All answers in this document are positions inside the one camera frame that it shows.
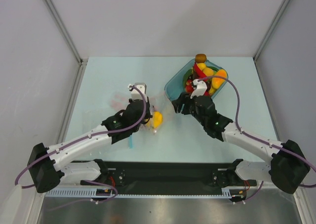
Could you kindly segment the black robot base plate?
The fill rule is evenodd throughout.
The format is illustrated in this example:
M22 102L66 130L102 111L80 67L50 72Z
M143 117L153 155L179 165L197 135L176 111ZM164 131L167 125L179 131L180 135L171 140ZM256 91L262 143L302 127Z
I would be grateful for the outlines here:
M228 186L249 188L257 181L243 181L234 163L102 162L93 185L108 184L120 195L213 195Z

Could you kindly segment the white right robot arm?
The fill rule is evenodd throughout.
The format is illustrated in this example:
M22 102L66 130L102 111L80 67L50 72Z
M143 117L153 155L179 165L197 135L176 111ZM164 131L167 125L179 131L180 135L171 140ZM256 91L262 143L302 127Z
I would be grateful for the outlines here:
M268 168L259 169L257 179L272 182L285 193L293 194L311 169L296 142L273 141L248 134L232 119L219 114L210 97L183 92L172 105L175 113L192 115L210 137L241 147L265 161Z

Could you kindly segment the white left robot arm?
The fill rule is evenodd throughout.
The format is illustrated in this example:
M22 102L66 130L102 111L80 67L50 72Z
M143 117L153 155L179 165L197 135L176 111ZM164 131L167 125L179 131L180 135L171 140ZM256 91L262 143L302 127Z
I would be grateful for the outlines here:
M45 193L59 184L112 184L108 167L101 159L77 163L75 160L92 150L112 145L130 137L152 118L149 98L130 99L128 106L108 117L91 131L72 139L45 147L33 147L28 170L38 193Z

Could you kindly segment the yellow bell pepper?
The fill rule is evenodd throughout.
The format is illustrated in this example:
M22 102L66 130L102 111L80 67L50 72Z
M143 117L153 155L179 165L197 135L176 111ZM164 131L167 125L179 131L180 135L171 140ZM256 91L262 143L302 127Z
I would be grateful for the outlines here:
M146 126L150 129L156 130L163 123L163 115L159 111L154 111L153 116L148 120Z

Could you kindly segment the yellow-orange mango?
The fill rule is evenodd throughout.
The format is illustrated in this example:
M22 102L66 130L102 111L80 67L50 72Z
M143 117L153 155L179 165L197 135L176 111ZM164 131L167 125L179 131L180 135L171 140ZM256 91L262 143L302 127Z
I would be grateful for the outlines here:
M224 78L227 78L227 72L224 69L218 70L215 74L214 77L211 80L211 86L214 89L219 89L219 87L225 82Z

